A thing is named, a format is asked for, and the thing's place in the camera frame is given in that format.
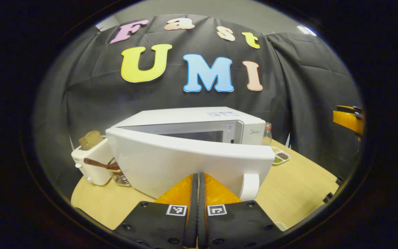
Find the black fabric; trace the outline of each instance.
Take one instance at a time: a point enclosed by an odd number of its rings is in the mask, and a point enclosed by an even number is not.
[[[164,30],[170,19],[186,17],[190,30]],[[69,136],[75,147],[87,132],[105,130],[142,110],[228,106],[272,123],[272,138],[285,144],[292,134],[292,149],[336,176],[347,174],[350,158],[358,149],[353,131],[333,123],[336,105],[358,105],[354,81],[341,60],[319,38],[311,35],[263,35],[232,22],[198,15],[144,17],[150,22],[125,41],[109,44],[119,26],[96,35],[88,30],[58,58],[39,92],[36,113],[36,145],[43,167],[66,194],[82,174],[71,159]],[[230,28],[236,37],[227,41],[216,34],[217,26]],[[242,32],[251,32],[260,49],[250,47]],[[131,83],[120,74],[121,52],[145,47],[139,69],[153,67],[155,44],[171,44],[163,75]],[[218,57],[232,60],[234,91],[203,88],[186,93],[188,65],[185,54],[199,54],[208,66]],[[243,61],[259,64],[264,89],[247,89]]]

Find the yellow letter u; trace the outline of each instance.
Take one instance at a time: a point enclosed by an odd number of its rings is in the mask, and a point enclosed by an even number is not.
[[[121,66],[121,76],[128,82],[144,82],[161,76],[167,66],[167,52],[173,46],[170,44],[158,44],[151,47],[155,51],[154,65],[151,69],[139,70],[139,57],[145,51],[145,47],[133,47],[125,49],[121,54],[124,57]]]

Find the label sticker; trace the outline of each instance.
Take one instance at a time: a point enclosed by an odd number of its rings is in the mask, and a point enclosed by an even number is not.
[[[222,205],[208,205],[207,210],[208,210],[208,216],[227,214],[225,205],[223,205],[223,204]]]
[[[208,112],[208,114],[212,117],[222,117],[220,112]]]
[[[238,114],[235,114],[234,112],[221,112],[224,116],[238,116]]]
[[[169,205],[169,208],[167,209],[167,215],[185,216],[186,213],[186,205]]]

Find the microwave door handle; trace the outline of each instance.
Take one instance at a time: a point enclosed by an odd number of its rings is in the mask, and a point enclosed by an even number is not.
[[[259,175],[244,174],[239,199],[243,202],[254,200],[259,192]]]

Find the glass bottle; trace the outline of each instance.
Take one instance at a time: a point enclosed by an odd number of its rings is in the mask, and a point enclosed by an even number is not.
[[[265,123],[264,137],[262,138],[262,145],[271,146],[271,123]]]

